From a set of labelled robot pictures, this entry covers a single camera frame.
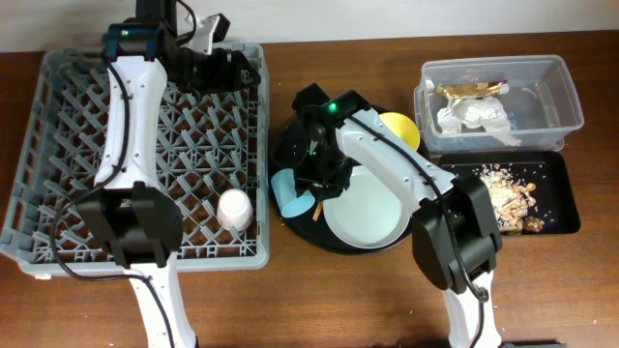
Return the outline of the grey plate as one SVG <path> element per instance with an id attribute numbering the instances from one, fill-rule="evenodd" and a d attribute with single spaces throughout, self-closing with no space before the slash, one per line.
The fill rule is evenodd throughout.
<path id="1" fill-rule="evenodd" d="M 353 168 L 340 196 L 324 201 L 323 214 L 338 239 L 361 249 L 395 242 L 409 220 L 400 200 L 362 165 Z"/>

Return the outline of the gold snack wrapper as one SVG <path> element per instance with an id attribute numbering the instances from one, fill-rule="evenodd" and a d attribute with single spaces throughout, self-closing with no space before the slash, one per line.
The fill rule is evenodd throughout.
<path id="1" fill-rule="evenodd" d="M 470 84 L 437 86 L 434 91 L 447 99 L 479 99 L 507 94 L 510 86 L 507 80 L 476 82 Z"/>

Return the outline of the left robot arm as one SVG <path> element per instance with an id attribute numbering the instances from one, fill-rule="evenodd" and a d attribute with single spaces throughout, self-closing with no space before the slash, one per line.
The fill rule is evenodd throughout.
<path id="1" fill-rule="evenodd" d="M 195 19 L 181 34 L 178 5 L 139 1 L 133 17 L 103 35 L 110 92 L 103 158 L 93 188 L 75 200 L 96 242 L 121 267 L 116 277 L 130 282 L 151 347 L 198 344 L 178 280 L 183 216 L 157 176 L 165 88 L 213 94 L 261 81 L 242 52 L 216 46 L 230 26 L 223 14 Z"/>

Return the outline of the clear plastic bin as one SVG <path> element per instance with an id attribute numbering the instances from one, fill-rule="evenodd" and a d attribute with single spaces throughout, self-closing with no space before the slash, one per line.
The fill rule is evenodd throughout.
<path id="1" fill-rule="evenodd" d="M 445 133 L 437 113 L 448 99 L 437 87 L 504 81 L 509 91 L 496 99 L 507 113 L 508 131 L 462 127 Z M 584 125 L 574 82 L 557 55 L 524 55 L 439 60 L 422 66 L 414 92 L 415 121 L 429 152 L 451 153 L 560 150 L 564 137 Z"/>

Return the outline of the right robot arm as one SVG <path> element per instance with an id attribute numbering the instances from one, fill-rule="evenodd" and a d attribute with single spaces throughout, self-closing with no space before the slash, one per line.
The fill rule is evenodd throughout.
<path id="1" fill-rule="evenodd" d="M 302 189 L 323 201 L 349 187 L 359 163 L 392 192 L 412 224 L 413 256 L 443 293 L 453 347 L 499 347 L 491 282 L 502 247 L 486 185 L 459 179 L 398 138 L 353 90 L 330 98 L 317 84 L 292 108 L 308 149 L 294 170 Z"/>

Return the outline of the round black tray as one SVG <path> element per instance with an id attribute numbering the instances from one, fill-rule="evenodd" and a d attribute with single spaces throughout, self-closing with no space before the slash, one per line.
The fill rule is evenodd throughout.
<path id="1" fill-rule="evenodd" d="M 379 113 L 379 115 L 384 112 L 395 112 L 378 105 L 373 105 L 372 107 Z M 270 150 L 269 177 L 272 177 L 279 170 L 284 168 L 298 167 L 304 157 L 302 152 L 305 149 L 306 145 L 303 127 L 301 126 L 299 119 L 293 120 L 289 124 L 288 128 L 280 135 L 278 142 L 274 144 Z M 430 159 L 429 151 L 422 139 L 417 152 L 425 159 Z M 344 255 L 363 255 L 379 252 L 401 243 L 407 239 L 412 232 L 412 225 L 408 224 L 394 241 L 385 246 L 371 248 L 350 246 L 339 239 L 328 226 L 325 219 L 326 209 L 323 209 L 318 221 L 312 220 L 316 205 L 317 204 L 314 204 L 308 211 L 300 216 L 292 218 L 283 217 L 282 220 L 283 223 L 300 238 L 315 247 L 322 248 L 332 253 Z"/>

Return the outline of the wooden chopstick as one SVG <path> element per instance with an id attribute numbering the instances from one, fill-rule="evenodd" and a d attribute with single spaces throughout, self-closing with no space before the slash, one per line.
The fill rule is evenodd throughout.
<path id="1" fill-rule="evenodd" d="M 322 214 L 322 210 L 323 210 L 323 202 L 318 202 L 314 210 L 313 216 L 312 216 L 313 221 L 318 221 L 318 219 L 320 218 Z"/>

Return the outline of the yellow bowl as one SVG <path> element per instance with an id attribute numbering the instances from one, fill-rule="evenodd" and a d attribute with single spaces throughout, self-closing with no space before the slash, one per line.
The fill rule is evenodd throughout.
<path id="1" fill-rule="evenodd" d="M 406 115 L 397 112 L 384 112 L 380 120 L 398 138 L 417 151 L 421 144 L 421 136 L 416 124 Z"/>

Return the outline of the grey dishwasher rack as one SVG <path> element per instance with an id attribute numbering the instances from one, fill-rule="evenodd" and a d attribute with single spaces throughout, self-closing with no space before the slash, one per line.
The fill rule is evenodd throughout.
<path id="1" fill-rule="evenodd" d="M 1 230 L 1 251 L 26 274 L 49 278 L 116 271 L 78 213 L 65 208 L 92 186 L 103 158 L 108 76 L 93 49 L 48 52 Z M 269 84 L 195 97 L 175 86 L 162 97 L 157 175 L 184 217 L 182 272 L 255 270 L 270 256 Z M 223 229 L 218 201 L 228 189 L 250 198 L 251 225 Z"/>

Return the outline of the black rectangular tray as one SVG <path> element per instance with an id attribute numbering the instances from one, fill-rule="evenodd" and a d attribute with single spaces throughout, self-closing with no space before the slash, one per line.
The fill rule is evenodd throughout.
<path id="1" fill-rule="evenodd" d="M 444 155 L 438 164 L 459 177 L 480 176 L 483 171 L 500 171 L 521 185 L 535 184 L 532 197 L 537 200 L 528 209 L 530 216 L 545 223 L 538 235 L 574 234 L 580 218 L 563 157 L 553 151 L 487 152 Z"/>

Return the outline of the white napkin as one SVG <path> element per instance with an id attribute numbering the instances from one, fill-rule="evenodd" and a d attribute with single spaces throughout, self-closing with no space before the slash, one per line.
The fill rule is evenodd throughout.
<path id="1" fill-rule="evenodd" d="M 461 133 L 482 129 L 499 132 L 494 138 L 507 146 L 520 146 L 522 141 L 511 135 L 512 127 L 503 104 L 495 97 L 482 99 L 450 99 L 446 107 L 437 112 L 437 124 L 443 134 Z"/>

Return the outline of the light blue cup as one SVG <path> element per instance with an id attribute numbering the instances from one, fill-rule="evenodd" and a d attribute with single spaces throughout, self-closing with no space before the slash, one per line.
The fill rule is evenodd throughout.
<path id="1" fill-rule="evenodd" d="M 315 203 L 315 198 L 309 190 L 303 193 L 297 192 L 294 171 L 291 168 L 282 169 L 272 177 L 271 189 L 283 218 L 300 216 Z"/>

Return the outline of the pink cup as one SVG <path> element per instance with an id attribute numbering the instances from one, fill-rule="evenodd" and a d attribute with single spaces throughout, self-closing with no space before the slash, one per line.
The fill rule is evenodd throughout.
<path id="1" fill-rule="evenodd" d="M 225 230 L 247 229 L 252 222 L 253 208 L 249 196 L 242 190 L 231 188 L 224 191 L 218 201 L 217 220 Z"/>

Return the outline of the food scraps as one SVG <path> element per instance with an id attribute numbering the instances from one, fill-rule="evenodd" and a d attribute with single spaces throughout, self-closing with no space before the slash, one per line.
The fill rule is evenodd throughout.
<path id="1" fill-rule="evenodd" d="M 473 173 L 487 187 L 493 213 L 504 236 L 536 234 L 545 230 L 545 222 L 537 216 L 538 200 L 534 196 L 537 186 L 519 179 L 511 167 L 484 164 Z"/>

